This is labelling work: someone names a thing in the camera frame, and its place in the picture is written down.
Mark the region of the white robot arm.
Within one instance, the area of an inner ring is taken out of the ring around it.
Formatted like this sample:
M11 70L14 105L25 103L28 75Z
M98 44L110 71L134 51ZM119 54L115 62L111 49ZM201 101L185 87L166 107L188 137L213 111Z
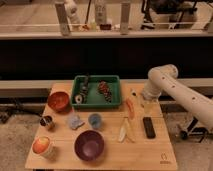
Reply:
M178 69L173 64L151 68L141 92L143 98L156 100L162 92L166 92L208 130L213 131L213 100L180 83L177 77Z

